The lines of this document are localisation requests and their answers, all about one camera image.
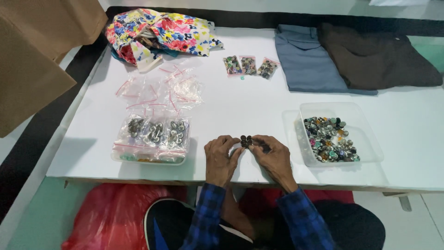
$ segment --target white wall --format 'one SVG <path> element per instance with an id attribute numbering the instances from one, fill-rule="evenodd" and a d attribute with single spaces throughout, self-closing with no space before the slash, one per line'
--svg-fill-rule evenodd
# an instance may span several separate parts
<path id="1" fill-rule="evenodd" d="M 431 0 L 424 6 L 409 7 L 369 6 L 370 0 L 99 0 L 99 2 L 104 10 L 110 6 L 146 6 L 444 20 L 444 1 L 441 0 Z"/>

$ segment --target brown cloth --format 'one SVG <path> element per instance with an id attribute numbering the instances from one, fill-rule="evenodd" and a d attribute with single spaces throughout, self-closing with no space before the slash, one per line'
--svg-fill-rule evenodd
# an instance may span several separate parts
<path id="1" fill-rule="evenodd" d="M 106 21 L 98 0 L 0 1 L 0 137 L 76 84 L 55 61 Z"/>
<path id="2" fill-rule="evenodd" d="M 331 24 L 322 24 L 317 33 L 349 89 L 443 84 L 438 70 L 413 48 L 406 36 L 359 34 L 352 28 Z"/>

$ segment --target red plastic bag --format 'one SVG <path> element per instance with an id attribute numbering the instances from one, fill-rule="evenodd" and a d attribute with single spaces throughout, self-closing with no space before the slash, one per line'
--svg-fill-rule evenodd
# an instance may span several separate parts
<path id="1" fill-rule="evenodd" d="M 147 250 L 145 213 L 165 197 L 185 202 L 186 187 L 106 183 L 93 188 L 62 250 Z"/>

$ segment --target pile of buttons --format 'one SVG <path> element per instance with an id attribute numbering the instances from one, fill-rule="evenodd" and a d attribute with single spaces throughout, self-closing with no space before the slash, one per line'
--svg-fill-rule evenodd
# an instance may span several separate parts
<path id="1" fill-rule="evenodd" d="M 238 58 L 236 56 L 229 56 L 223 59 L 228 75 L 240 74 L 242 69 L 239 66 Z"/>
<path id="2" fill-rule="evenodd" d="M 177 143 L 182 143 L 183 133 L 182 131 L 185 130 L 185 123 L 184 121 L 178 121 L 177 124 L 174 121 L 170 122 L 171 125 L 171 138 Z"/>
<path id="3" fill-rule="evenodd" d="M 163 135 L 163 124 L 161 122 L 156 124 L 150 122 L 150 125 L 149 133 L 143 137 L 143 141 L 145 143 L 149 143 L 149 141 L 157 143 Z"/>
<path id="4" fill-rule="evenodd" d="M 242 57 L 242 69 L 244 73 L 248 75 L 256 74 L 256 60 L 252 57 Z"/>
<path id="5" fill-rule="evenodd" d="M 131 119 L 130 123 L 128 123 L 128 132 L 130 133 L 132 138 L 136 138 L 140 131 L 143 130 L 143 119 Z"/>
<path id="6" fill-rule="evenodd" d="M 304 119 L 314 156 L 321 162 L 360 161 L 353 141 L 345 137 L 348 131 L 343 130 L 346 122 L 340 118 L 311 117 Z M 337 137 L 337 145 L 332 141 Z"/>
<path id="7" fill-rule="evenodd" d="M 248 148 L 248 146 L 253 145 L 253 140 L 251 139 L 251 135 L 245 136 L 241 135 L 241 146 L 243 148 Z"/>
<path id="8" fill-rule="evenodd" d="M 261 67 L 258 69 L 258 74 L 265 79 L 269 79 L 274 69 L 277 68 L 278 65 L 270 60 L 264 60 Z"/>

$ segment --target clear plastic box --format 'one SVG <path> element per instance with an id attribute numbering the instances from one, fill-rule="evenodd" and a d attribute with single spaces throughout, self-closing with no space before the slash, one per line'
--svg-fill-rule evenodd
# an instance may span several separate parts
<path id="1" fill-rule="evenodd" d="M 304 119 L 309 117 L 339 117 L 347 125 L 345 130 L 349 132 L 347 140 L 353 141 L 357 154 L 361 158 L 358 162 L 320 162 L 314 157 L 313 150 L 304 126 Z M 297 141 L 302 153 L 302 159 L 308 167 L 326 166 L 353 166 L 367 162 L 381 162 L 384 160 L 384 153 L 365 118 L 361 108 L 354 102 L 318 102 L 303 103 L 300 112 L 294 123 Z"/>

